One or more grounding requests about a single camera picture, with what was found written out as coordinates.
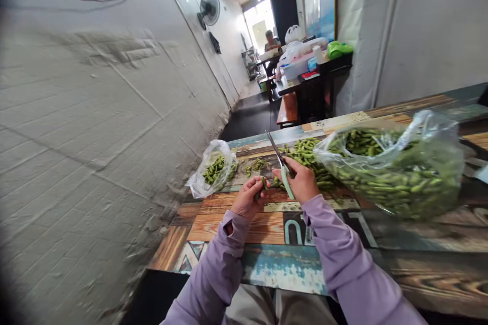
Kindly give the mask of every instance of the wall fan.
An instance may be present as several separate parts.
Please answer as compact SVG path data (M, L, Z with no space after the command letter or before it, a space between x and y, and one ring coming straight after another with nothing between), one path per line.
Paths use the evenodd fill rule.
M206 25L214 25L217 23L220 15L220 1L219 0L201 0L200 13L197 13L198 21L203 29L207 29Z

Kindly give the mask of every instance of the dark floor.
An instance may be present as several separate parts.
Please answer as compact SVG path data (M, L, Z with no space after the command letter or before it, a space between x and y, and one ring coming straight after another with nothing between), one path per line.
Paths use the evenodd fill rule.
M281 100L270 103L266 93L251 96L239 101L232 113L229 123L220 138L232 141L264 133L265 129L275 131ZM121 325L157 325L165 317L173 300L188 279L187 275L147 270L134 294L134 300L128 309ZM341 307L332 299L329 301L332 314L339 325L347 324ZM436 312L420 311L429 324L481 325L488 321L476 320L462 316L443 315Z
M266 93L260 93L237 102L229 123L220 134L224 141L260 135L264 130L276 131L281 99L269 102Z

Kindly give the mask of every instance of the person's left hand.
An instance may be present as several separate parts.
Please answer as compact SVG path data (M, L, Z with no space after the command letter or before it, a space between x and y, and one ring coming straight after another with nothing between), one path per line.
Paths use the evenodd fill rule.
M271 184L264 178L264 181L268 187ZM254 215L261 209L264 204L263 190L257 201L254 200L254 195L261 190L263 182L261 181L261 175L252 177L249 179L240 189L234 203L232 204L231 211L239 216L242 216L251 221Z

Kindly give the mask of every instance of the clear plastic bag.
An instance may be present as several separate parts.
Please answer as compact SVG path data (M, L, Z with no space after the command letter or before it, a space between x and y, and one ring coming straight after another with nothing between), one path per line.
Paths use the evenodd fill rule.
M303 34L303 30L298 25L293 25L288 28L285 34L285 43L289 44L293 41L302 41L305 38L305 34Z
M225 159L224 167L212 185L207 184L205 183L203 173L205 173L206 169L211 166L219 156L223 156ZM227 178L231 174L233 163L237 163L237 157L231 152L227 142L222 140L211 141L209 146L203 152L203 159L198 166L197 171L185 184L186 186L190 187L193 198L205 198L222 189L227 181Z
M383 152L351 153L348 132L368 129L376 131L372 138ZM458 126L430 110L416 113L407 128L378 119L347 126L317 144L314 156L348 188L397 217L429 219L458 205L464 169Z

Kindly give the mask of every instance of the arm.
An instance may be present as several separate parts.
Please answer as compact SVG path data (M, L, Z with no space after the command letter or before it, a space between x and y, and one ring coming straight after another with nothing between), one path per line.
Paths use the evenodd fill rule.
M285 159L297 172L290 186L302 204L306 224L315 230L327 291L341 304L348 324L426 324L395 281L373 263L357 233L326 203L313 171ZM273 173L281 179L278 170Z
M264 192L258 201L254 201L254 195L262 186L260 176L251 178L242 186L162 325L222 323L225 309L242 277L240 258L249 224L264 204Z

